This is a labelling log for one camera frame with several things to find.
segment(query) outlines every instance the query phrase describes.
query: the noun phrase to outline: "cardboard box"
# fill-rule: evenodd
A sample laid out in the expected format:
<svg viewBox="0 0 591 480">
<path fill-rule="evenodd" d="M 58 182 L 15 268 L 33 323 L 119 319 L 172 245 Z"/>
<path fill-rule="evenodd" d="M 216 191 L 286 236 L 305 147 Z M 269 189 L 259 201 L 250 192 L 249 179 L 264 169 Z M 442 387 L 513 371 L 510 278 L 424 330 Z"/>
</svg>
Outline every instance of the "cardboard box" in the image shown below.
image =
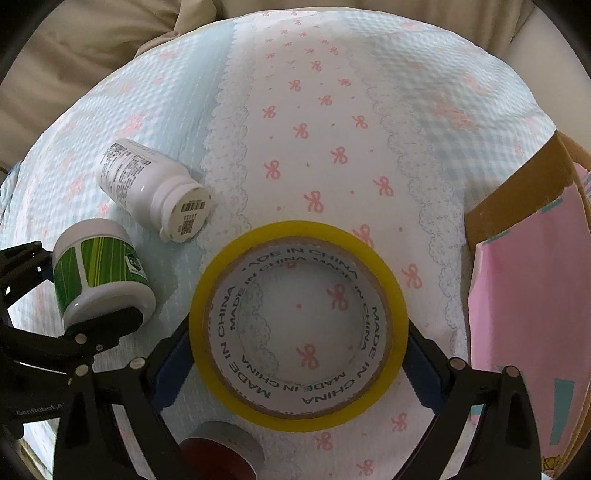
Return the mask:
<svg viewBox="0 0 591 480">
<path fill-rule="evenodd" d="M 573 182 L 579 188 L 591 231 L 591 207 L 573 163 L 591 171 L 591 154 L 568 136 L 556 132 L 536 155 L 467 213 L 466 239 L 472 258 L 478 243 L 503 233 L 556 200 Z M 557 465 L 554 476 L 564 471 L 591 431 L 590 388 L 591 384 L 587 387 L 582 411 L 564 454 L 560 459 L 542 459 L 542 463 L 546 460 L 547 465 Z"/>
</svg>

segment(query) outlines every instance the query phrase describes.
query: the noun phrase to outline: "beige couch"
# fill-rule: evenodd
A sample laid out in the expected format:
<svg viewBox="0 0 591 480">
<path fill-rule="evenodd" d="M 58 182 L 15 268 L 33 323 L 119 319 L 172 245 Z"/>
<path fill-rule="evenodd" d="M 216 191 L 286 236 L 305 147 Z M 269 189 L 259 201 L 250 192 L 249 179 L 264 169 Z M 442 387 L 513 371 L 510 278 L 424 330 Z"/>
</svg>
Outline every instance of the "beige couch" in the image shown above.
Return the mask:
<svg viewBox="0 0 591 480">
<path fill-rule="evenodd" d="M 37 29 L 0 86 L 0 167 L 134 56 L 215 20 L 304 7 L 390 12 L 452 30 L 500 56 L 530 0 L 65 0 Z"/>
</svg>

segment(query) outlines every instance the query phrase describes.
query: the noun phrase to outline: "tape roll core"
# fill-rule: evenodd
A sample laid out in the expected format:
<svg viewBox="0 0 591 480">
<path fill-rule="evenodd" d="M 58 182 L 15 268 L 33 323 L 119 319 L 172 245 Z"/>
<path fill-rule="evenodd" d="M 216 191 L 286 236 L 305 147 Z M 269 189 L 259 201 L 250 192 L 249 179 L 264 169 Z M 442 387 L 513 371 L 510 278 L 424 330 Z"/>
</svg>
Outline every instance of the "tape roll core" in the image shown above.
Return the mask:
<svg viewBox="0 0 591 480">
<path fill-rule="evenodd" d="M 363 308 L 355 357 L 315 384 L 257 370 L 238 334 L 236 311 L 246 289 L 288 262 L 331 268 Z M 308 432 L 354 418 L 386 392 L 406 351 L 408 319 L 394 275 L 367 245 L 322 223 L 280 222 L 242 235 L 206 268 L 191 304 L 190 339 L 205 383 L 236 414 L 275 430 Z"/>
</svg>

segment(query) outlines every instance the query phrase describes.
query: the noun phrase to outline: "qr code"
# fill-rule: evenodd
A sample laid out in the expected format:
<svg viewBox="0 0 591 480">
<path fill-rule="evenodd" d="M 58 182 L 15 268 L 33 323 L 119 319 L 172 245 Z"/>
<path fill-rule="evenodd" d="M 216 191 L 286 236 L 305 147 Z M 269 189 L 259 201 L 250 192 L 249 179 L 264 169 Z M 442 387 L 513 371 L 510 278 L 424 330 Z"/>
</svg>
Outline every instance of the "qr code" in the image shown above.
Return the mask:
<svg viewBox="0 0 591 480">
<path fill-rule="evenodd" d="M 190 220 L 185 220 L 183 222 L 183 226 L 181 227 L 181 235 L 187 235 L 187 233 L 190 233 L 191 230 L 193 230 L 194 221 L 195 218 L 191 218 Z"/>
<path fill-rule="evenodd" d="M 181 213 L 183 212 L 192 212 L 194 210 L 203 210 L 205 208 L 205 201 L 204 200 L 191 200 L 188 203 L 183 203 L 181 207 Z"/>
</svg>

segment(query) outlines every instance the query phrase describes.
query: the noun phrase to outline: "screw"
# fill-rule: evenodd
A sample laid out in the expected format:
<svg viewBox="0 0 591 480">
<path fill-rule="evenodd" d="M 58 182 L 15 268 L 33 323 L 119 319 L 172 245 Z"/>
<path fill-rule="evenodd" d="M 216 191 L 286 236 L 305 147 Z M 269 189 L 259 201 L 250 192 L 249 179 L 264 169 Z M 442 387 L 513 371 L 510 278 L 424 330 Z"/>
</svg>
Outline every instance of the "screw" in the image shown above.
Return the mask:
<svg viewBox="0 0 591 480">
<path fill-rule="evenodd" d="M 449 361 L 449 364 L 454 370 L 464 370 L 466 368 L 466 362 L 456 356 Z"/>
<path fill-rule="evenodd" d="M 146 364 L 145 358 L 141 358 L 140 356 L 134 358 L 131 362 L 129 362 L 129 367 L 132 370 L 139 370 Z"/>
<path fill-rule="evenodd" d="M 509 375 L 510 377 L 513 378 L 517 378 L 519 376 L 519 369 L 517 367 L 514 367 L 513 365 L 509 365 L 507 367 L 507 375 Z"/>
<path fill-rule="evenodd" d="M 88 373 L 88 365 L 78 365 L 76 367 L 76 375 L 79 377 L 84 377 Z"/>
</svg>

